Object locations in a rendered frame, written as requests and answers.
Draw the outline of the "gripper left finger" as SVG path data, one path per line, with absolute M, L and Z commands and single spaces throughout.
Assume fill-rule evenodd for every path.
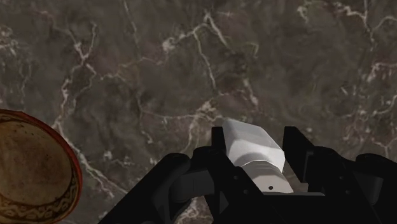
M 261 191 L 225 154 L 223 129 L 189 157 L 164 156 L 98 224 L 174 224 L 195 197 L 204 196 L 212 224 L 261 224 Z

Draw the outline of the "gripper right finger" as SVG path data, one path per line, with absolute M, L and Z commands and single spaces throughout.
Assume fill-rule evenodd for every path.
M 318 224 L 397 224 L 397 162 L 374 153 L 346 159 L 293 126 L 282 149 L 300 182 L 321 194 L 310 210 Z

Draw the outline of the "white faceted shaker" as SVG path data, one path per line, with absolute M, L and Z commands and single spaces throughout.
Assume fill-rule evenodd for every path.
M 227 157 L 262 192 L 293 193 L 282 173 L 284 152 L 263 128 L 233 119 L 225 120 L 222 128 Z

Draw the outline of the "brown bowl with red rim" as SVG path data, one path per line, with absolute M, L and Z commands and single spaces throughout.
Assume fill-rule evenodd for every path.
M 0 109 L 0 224 L 57 224 L 83 186 L 74 151 L 53 128 Z

